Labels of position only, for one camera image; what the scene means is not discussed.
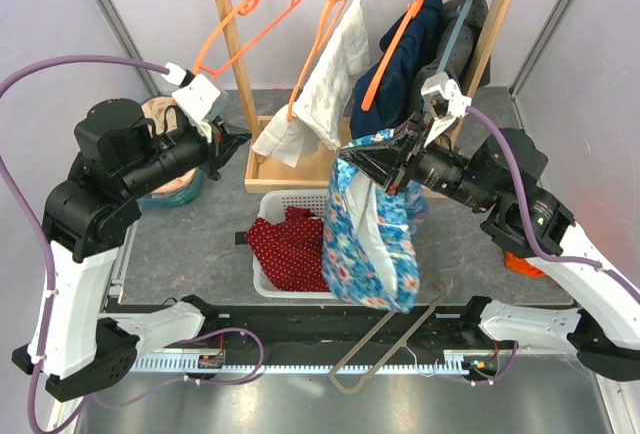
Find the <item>orange hanger with white shirt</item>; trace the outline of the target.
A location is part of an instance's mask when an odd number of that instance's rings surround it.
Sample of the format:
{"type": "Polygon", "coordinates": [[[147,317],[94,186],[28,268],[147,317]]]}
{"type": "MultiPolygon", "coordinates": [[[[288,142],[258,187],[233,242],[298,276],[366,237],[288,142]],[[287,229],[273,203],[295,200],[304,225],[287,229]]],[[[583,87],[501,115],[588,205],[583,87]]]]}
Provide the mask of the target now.
{"type": "Polygon", "coordinates": [[[322,51],[328,40],[331,39],[334,30],[337,30],[337,54],[339,59],[346,61],[347,76],[361,73],[370,63],[366,28],[361,9],[361,0],[328,0],[321,16],[316,39],[309,56],[303,66],[298,82],[294,86],[289,103],[285,110],[286,120],[294,120],[293,104],[305,80],[307,71],[313,58],[322,51]]]}

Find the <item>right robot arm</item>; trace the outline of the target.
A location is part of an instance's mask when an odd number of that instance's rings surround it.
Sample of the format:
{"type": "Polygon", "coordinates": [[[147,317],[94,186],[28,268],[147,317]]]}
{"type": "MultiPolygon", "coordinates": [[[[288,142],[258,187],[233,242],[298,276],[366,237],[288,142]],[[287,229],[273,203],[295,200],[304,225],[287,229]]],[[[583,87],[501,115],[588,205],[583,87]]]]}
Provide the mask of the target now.
{"type": "Polygon", "coordinates": [[[340,160],[387,194],[417,183],[486,214],[481,230],[526,260],[575,301],[551,309],[474,296],[458,322],[467,346],[487,341],[530,345],[576,356],[619,382],[639,378],[639,289],[595,247],[574,214],[538,180],[548,163],[522,129],[499,128],[474,107],[490,136],[471,158],[430,140],[436,125],[415,113],[391,134],[345,147],[340,160]]]}

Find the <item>red polka dot skirt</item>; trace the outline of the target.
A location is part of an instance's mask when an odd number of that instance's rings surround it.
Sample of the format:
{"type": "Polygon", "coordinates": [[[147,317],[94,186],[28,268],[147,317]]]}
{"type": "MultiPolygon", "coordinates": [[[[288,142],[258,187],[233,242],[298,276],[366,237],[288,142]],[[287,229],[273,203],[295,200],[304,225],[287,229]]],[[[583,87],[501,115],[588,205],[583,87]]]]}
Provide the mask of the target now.
{"type": "Polygon", "coordinates": [[[310,209],[287,207],[285,219],[259,217],[246,239],[266,278],[285,292],[328,292],[322,274],[323,220],[310,209]]]}

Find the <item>blue floral garment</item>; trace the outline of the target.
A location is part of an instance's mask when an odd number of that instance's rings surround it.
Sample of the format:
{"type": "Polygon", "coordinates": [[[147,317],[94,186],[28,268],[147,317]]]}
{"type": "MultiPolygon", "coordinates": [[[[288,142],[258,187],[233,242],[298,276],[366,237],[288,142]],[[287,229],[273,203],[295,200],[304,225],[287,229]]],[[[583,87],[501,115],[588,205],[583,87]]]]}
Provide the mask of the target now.
{"type": "Polygon", "coordinates": [[[321,273],[337,298],[379,310],[410,312],[421,274],[412,237],[427,213],[423,186],[389,195],[338,158],[323,220],[321,273]]]}

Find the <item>white shirt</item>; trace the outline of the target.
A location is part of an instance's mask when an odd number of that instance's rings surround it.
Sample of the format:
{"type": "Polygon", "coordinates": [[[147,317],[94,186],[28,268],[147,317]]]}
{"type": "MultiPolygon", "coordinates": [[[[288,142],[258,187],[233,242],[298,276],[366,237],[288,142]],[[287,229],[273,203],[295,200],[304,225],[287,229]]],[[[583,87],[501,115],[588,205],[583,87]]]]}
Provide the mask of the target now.
{"type": "Polygon", "coordinates": [[[282,106],[252,145],[252,150],[296,167],[320,144],[342,145],[340,123],[354,77],[371,66],[362,0],[353,0],[331,35],[301,94],[282,106]]]}

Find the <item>white plastic basket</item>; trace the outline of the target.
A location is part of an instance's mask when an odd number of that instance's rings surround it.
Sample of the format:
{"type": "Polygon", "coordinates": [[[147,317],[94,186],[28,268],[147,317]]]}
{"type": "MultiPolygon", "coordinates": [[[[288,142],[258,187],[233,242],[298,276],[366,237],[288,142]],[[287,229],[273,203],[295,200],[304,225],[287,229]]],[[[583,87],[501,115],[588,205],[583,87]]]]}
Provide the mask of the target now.
{"type": "Polygon", "coordinates": [[[321,272],[325,189],[265,194],[246,233],[254,287],[267,298],[334,300],[321,272]]]}

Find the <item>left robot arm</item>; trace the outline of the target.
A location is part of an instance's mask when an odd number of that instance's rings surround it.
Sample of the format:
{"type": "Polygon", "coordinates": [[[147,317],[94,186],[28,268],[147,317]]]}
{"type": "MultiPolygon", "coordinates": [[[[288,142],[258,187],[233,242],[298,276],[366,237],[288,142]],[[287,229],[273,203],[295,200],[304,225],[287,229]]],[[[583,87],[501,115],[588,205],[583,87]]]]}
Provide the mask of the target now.
{"type": "Polygon", "coordinates": [[[98,316],[112,267],[129,227],[141,217],[138,200],[201,169],[217,180],[220,169],[249,141],[220,117],[201,135],[184,111],[177,126],[157,133],[152,119],[130,99],[93,106],[74,135],[80,151],[65,181],[49,194],[43,231],[52,251],[56,286],[42,369],[46,391],[66,402],[118,383],[141,357],[174,343],[208,347],[219,336],[211,306],[195,295],[133,320],[98,316]]]}

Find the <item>dark blue denim garment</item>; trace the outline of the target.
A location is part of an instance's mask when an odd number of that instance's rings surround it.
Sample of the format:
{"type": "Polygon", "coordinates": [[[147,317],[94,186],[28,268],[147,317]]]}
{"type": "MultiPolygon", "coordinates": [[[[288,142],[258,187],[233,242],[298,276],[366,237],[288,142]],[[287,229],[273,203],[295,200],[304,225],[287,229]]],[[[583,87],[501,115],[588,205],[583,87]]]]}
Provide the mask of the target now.
{"type": "Polygon", "coordinates": [[[411,86],[418,71],[427,63],[431,48],[435,47],[436,28],[443,20],[443,1],[424,0],[402,34],[368,110],[362,108],[362,103],[380,65],[373,65],[356,81],[350,119],[352,138],[374,135],[404,122],[411,86]]]}

